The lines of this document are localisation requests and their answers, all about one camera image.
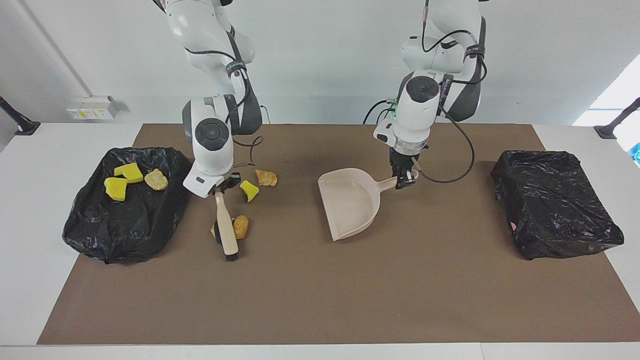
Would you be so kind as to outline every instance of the brown mat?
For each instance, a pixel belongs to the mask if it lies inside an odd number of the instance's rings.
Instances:
[[[228,193],[231,214],[252,221],[239,261],[227,263],[209,234],[213,199],[192,197],[158,258],[106,266],[80,256],[38,343],[639,341],[640,315],[604,254],[526,261],[511,244],[489,171],[505,149],[543,150],[533,128],[463,127],[479,160],[467,178],[385,192],[368,230],[333,243],[318,177],[359,167],[385,179],[387,148],[372,127],[264,126],[255,161],[280,182],[251,204]],[[467,166],[451,125],[435,125],[430,144],[429,174]],[[192,156],[179,125],[144,125],[135,146]],[[243,177],[255,180],[250,168]]]

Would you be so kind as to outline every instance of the black plastic bag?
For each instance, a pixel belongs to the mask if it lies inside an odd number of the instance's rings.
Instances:
[[[169,180],[155,191],[144,181],[127,185],[123,202],[105,193],[104,180],[113,169],[137,163],[143,175],[155,168]],[[63,230],[63,239],[78,252],[106,264],[146,261],[164,249],[189,201],[182,185],[190,162],[172,148],[111,149],[80,189]]]
[[[574,155],[505,151],[491,175],[525,259],[591,255],[624,243]]]

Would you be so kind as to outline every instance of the dustpan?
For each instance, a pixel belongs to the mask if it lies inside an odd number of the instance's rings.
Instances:
[[[416,170],[413,176],[418,177]],[[343,168],[318,179],[331,237],[348,238],[367,229],[380,208],[380,193],[396,187],[397,177],[377,182],[367,172]]]

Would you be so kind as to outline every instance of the yellow foam chunk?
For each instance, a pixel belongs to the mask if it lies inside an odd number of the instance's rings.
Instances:
[[[126,165],[122,165],[121,167],[116,167],[116,169],[113,171],[113,175],[114,176],[123,175],[127,179],[127,182],[129,184],[139,183],[145,179],[145,177],[142,176],[142,172],[140,171],[138,164],[136,163],[126,164]]]
[[[260,189],[258,189],[258,186],[255,186],[254,184],[251,184],[247,180],[243,181],[240,184],[240,189],[242,189],[242,191],[244,191],[244,193],[246,194],[246,201],[247,202],[251,202],[251,200],[253,200],[253,198],[256,195],[258,195],[258,193],[260,192]]]
[[[121,177],[108,177],[104,180],[105,192],[116,201],[124,201],[127,195],[127,180]]]

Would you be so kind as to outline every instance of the tabletop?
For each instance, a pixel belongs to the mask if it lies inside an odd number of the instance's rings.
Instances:
[[[582,162],[593,188],[626,244],[607,251],[636,307],[640,304],[640,192],[638,168],[615,141],[588,127],[535,126],[545,148],[568,151]],[[194,359],[305,357],[309,359],[636,359],[640,343],[446,343],[251,346],[36,346],[49,313],[77,258],[60,241],[77,190],[104,153],[131,146],[139,124],[43,124],[34,136],[16,137],[0,153],[0,358]],[[73,166],[64,159],[73,157]]]

